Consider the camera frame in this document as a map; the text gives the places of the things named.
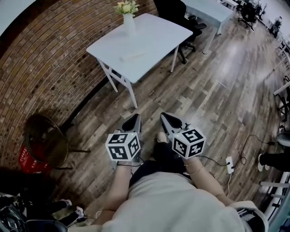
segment office chair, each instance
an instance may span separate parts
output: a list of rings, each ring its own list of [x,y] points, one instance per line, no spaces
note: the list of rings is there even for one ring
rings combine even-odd
[[[290,79],[288,78],[288,76],[285,76],[285,78],[283,79],[284,81],[289,82]],[[290,109],[290,88],[287,87],[286,88],[287,91],[287,98],[285,99],[285,97],[281,97],[278,94],[278,97],[280,98],[281,102],[282,102],[282,106],[277,108],[277,111],[281,111],[281,114],[283,114],[285,116],[285,118],[283,119],[283,122],[287,121],[287,116],[289,113],[289,109]]]
[[[254,31],[252,24],[257,20],[256,15],[259,12],[256,11],[254,6],[248,2],[244,4],[241,15],[242,18],[238,18],[238,22],[243,22],[246,24],[246,28],[250,27],[252,31]]]
[[[181,0],[154,0],[154,3],[157,8],[159,17],[185,27],[193,32],[193,35],[188,37],[186,41],[193,42],[195,37],[202,33],[201,29],[207,27],[206,24],[198,24],[197,21],[193,18],[186,19],[184,17],[186,12],[186,5]],[[195,52],[195,47],[187,42],[183,42],[179,45],[178,52],[182,57],[181,63],[186,64],[186,59],[182,52],[181,46],[192,48],[193,52]]]

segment black and white pattern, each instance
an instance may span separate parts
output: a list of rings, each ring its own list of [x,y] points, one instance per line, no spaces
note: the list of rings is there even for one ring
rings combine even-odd
[[[186,144],[184,144],[183,142],[177,140],[176,138],[174,139],[173,150],[175,152],[177,152],[178,154],[180,154],[183,157],[185,157],[185,155],[186,155],[186,149],[187,149],[187,145]]]
[[[111,137],[109,144],[124,143],[128,134],[115,134]]]
[[[113,160],[127,160],[125,147],[109,147]]]
[[[203,144],[204,144],[204,141],[191,145],[188,157],[201,153],[203,150]]]
[[[134,139],[132,139],[130,143],[128,143],[128,148],[129,148],[131,157],[133,157],[139,151],[140,147],[137,141],[137,136],[134,137]]]
[[[187,139],[189,143],[193,143],[197,140],[203,139],[201,134],[199,134],[195,129],[186,131],[182,135]]]

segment black pants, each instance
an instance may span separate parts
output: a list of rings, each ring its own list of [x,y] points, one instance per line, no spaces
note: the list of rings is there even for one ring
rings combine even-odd
[[[283,172],[290,172],[290,156],[288,153],[262,154],[260,164],[274,167]]]
[[[55,213],[63,208],[66,208],[67,204],[64,201],[58,201],[50,203],[45,207],[30,207],[27,209],[27,219],[28,220],[55,220],[51,214]],[[67,217],[59,220],[65,226],[68,226],[78,218],[76,212],[71,213]]]
[[[270,29],[270,33],[272,34],[273,31],[274,31],[274,26],[271,27],[271,29]],[[278,32],[279,32],[279,30],[278,30],[278,31],[275,31],[275,33],[274,33],[274,38],[277,37]]]
[[[157,143],[153,150],[153,160],[145,161],[133,174],[130,179],[130,186],[135,184],[142,177],[153,174],[155,172],[170,172],[184,175],[186,168],[178,155],[171,150],[169,143]]]

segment white vase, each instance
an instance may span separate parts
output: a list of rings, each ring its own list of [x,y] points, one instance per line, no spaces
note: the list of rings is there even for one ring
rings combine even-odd
[[[134,36],[136,34],[136,26],[132,14],[123,14],[124,28],[128,36]]]

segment power strip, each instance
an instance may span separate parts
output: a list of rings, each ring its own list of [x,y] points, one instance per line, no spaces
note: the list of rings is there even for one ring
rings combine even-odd
[[[228,156],[226,158],[226,164],[227,164],[227,173],[228,174],[233,173],[234,172],[234,165],[232,164],[232,157],[231,156]]]

